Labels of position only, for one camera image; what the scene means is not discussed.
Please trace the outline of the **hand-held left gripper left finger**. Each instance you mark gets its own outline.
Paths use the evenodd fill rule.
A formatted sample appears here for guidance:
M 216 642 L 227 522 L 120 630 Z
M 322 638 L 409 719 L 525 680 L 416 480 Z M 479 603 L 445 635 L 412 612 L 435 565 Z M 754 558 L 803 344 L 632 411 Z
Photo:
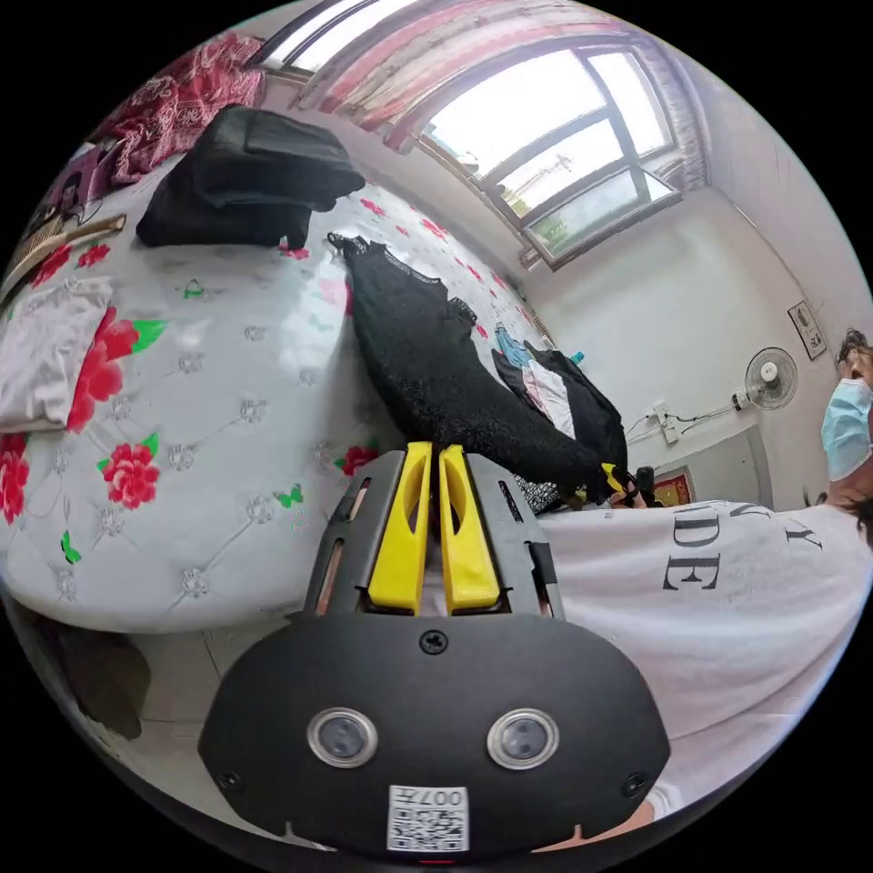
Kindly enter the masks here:
M 424 583 L 433 447 L 409 443 L 367 594 L 382 611 L 418 611 Z

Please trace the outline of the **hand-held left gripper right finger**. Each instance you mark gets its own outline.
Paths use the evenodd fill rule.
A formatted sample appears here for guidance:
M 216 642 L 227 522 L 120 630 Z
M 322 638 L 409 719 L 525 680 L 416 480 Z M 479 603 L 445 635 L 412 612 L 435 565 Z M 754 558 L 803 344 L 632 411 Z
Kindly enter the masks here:
M 497 605 L 500 587 L 462 447 L 453 445 L 440 452 L 438 474 L 447 611 L 490 610 Z

